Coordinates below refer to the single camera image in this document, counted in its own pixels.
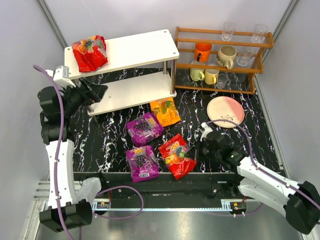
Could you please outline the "small red candy bag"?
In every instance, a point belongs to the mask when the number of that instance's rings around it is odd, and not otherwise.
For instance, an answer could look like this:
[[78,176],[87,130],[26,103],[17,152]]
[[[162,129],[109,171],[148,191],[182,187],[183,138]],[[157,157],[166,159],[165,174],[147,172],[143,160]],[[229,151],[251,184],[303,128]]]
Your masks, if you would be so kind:
[[158,150],[166,167],[176,180],[192,172],[197,165],[195,159],[187,156],[190,151],[189,145],[179,133],[161,145]]

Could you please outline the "large red candy bag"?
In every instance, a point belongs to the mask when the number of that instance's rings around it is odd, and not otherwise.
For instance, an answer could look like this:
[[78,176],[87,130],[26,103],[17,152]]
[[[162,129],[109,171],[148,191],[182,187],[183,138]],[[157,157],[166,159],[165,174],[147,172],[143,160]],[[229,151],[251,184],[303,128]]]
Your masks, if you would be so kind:
[[93,35],[71,45],[80,73],[95,72],[108,62],[107,46],[101,35]]

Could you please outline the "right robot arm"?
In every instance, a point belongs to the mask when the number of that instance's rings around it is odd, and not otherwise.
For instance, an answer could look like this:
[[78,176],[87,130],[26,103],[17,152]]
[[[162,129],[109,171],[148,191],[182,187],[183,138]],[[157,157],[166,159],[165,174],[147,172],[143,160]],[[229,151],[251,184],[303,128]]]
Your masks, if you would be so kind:
[[230,147],[212,132],[197,140],[195,156],[234,173],[232,183],[241,195],[276,210],[298,232],[308,235],[320,222],[320,194],[312,183],[299,183],[253,163],[244,151]]

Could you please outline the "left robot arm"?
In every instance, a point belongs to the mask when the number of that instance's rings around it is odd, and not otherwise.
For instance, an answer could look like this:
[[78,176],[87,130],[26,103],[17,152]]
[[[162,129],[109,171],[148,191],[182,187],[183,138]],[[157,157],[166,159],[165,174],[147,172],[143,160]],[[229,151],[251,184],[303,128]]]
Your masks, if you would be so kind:
[[107,186],[103,174],[96,173],[83,180],[76,190],[73,171],[74,128],[72,115],[82,106],[98,103],[108,87],[87,80],[80,85],[59,90],[48,86],[37,94],[40,107],[41,137],[49,159],[49,199],[47,209],[40,212],[41,224],[59,233],[64,229],[90,225],[92,203]]

